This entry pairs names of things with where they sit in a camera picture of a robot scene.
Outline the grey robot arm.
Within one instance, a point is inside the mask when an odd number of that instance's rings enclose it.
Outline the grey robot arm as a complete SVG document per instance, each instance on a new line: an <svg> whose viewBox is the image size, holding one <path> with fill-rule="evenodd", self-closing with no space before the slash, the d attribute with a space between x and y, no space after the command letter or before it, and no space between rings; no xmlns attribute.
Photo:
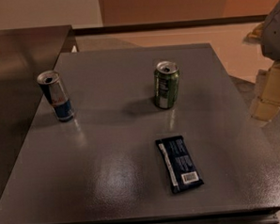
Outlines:
<svg viewBox="0 0 280 224"><path fill-rule="evenodd" d="M262 55L272 60L270 68L259 70L250 115L261 123L270 122L280 110L280 0L258 27Z"/></svg>

